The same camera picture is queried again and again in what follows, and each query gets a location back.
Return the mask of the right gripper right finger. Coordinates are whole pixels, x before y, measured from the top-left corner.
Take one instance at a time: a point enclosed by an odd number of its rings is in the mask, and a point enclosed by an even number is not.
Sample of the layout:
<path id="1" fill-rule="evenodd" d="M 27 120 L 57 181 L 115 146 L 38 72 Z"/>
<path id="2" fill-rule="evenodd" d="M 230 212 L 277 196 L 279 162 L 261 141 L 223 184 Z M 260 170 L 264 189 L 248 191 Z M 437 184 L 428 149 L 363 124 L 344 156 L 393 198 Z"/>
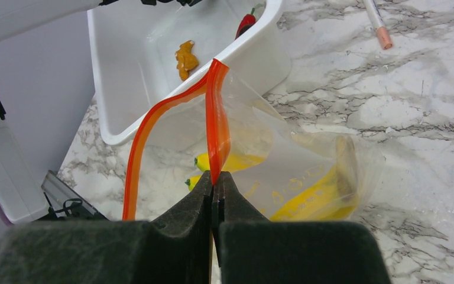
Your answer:
<path id="1" fill-rule="evenodd" d="M 232 175 L 215 183 L 223 283 L 390 283 L 377 241 L 349 221 L 271 222 Z"/>

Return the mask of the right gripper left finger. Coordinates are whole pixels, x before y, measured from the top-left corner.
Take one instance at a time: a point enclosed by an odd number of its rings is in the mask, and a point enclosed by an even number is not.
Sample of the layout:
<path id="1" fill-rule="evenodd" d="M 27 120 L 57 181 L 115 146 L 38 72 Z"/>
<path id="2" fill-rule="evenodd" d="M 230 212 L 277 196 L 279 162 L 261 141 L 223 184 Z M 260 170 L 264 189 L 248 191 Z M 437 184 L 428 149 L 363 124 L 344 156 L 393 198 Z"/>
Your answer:
<path id="1" fill-rule="evenodd" d="M 45 220 L 0 238 L 0 283 L 209 283 L 208 188 L 154 221 Z"/>

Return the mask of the small yellow banana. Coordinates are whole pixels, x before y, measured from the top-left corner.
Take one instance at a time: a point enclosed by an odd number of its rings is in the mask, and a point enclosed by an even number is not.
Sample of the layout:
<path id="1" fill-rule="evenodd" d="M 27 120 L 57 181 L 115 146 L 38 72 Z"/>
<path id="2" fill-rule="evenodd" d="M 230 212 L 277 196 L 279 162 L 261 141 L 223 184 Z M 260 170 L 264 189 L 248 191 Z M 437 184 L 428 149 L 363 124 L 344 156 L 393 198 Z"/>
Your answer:
<path id="1" fill-rule="evenodd" d="M 253 156 L 253 155 L 241 155 L 241 154 L 230 154 L 223 165 L 222 171 L 237 172 L 244 170 L 262 163 L 265 160 L 264 157 Z M 200 154 L 194 158 L 194 165 L 201 171 L 210 170 L 209 157 L 207 153 Z M 201 175 L 192 176 L 185 181 L 189 191 L 192 191 Z"/>

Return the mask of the large yellow banana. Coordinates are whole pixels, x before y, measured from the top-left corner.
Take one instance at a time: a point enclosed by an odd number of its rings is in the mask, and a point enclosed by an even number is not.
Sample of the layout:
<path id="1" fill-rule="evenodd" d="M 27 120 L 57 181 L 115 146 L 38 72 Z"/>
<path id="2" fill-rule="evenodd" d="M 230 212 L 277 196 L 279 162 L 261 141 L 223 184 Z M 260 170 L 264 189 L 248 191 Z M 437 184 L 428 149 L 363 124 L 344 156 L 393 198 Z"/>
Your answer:
<path id="1" fill-rule="evenodd" d="M 270 221 L 332 221 L 344 220 L 360 203 L 356 189 L 336 166 L 313 186 L 286 202 Z"/>

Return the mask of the clear zip bag orange zipper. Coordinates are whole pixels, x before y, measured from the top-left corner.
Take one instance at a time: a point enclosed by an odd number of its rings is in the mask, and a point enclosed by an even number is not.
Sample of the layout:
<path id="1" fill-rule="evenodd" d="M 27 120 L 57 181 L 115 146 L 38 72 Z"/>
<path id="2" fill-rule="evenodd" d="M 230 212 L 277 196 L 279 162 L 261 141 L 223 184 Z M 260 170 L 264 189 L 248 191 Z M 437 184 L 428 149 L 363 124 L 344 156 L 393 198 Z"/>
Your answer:
<path id="1" fill-rule="evenodd" d="M 210 170 L 194 158 L 207 153 Z M 229 172 L 241 193 L 265 217 L 319 181 L 332 166 L 364 206 L 377 186 L 385 157 L 349 133 L 295 133 L 285 119 L 227 65 L 214 60 L 185 91 L 163 99 L 144 116 L 132 142 L 123 220 L 133 220 L 138 199 L 159 189 L 187 186 L 200 174 L 215 184 L 230 154 L 265 160 Z"/>

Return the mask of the small orange food piece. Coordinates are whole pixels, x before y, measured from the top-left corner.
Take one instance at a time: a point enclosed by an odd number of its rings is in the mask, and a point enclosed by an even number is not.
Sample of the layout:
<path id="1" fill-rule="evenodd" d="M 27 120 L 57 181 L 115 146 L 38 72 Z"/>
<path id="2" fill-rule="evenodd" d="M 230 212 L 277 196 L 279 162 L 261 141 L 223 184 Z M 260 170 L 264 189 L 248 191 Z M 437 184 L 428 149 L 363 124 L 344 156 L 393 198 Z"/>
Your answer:
<path id="1" fill-rule="evenodd" d="M 192 53 L 194 41 L 189 40 L 180 45 L 179 49 L 175 52 L 177 60 L 177 70 L 179 77 L 182 81 L 189 78 L 189 72 L 199 65 L 197 57 Z"/>

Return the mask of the red chili pepper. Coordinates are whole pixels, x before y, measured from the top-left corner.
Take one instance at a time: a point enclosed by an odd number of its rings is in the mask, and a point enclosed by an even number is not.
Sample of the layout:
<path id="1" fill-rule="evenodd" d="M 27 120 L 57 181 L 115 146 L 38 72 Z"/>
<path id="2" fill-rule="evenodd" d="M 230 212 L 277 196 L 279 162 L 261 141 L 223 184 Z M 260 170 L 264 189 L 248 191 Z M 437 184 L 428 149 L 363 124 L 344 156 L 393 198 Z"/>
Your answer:
<path id="1" fill-rule="evenodd" d="M 256 17 L 254 15 L 255 8 L 253 7 L 251 9 L 251 12 L 247 15 L 245 15 L 240 22 L 238 29 L 236 31 L 236 36 L 235 39 L 239 38 L 243 33 L 245 33 L 247 30 L 249 30 L 255 23 L 256 23 Z"/>

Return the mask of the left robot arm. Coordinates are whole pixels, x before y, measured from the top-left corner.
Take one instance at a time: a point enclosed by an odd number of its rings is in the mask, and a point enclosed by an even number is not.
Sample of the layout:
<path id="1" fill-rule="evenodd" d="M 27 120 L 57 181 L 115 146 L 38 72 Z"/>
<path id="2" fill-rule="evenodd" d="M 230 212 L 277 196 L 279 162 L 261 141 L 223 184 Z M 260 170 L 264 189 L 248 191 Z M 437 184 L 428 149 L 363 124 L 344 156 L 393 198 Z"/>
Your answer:
<path id="1" fill-rule="evenodd" d="M 0 1 L 0 41 L 110 1 Z M 34 182 L 0 101 L 0 216 L 8 225 L 56 220 L 57 211 Z"/>

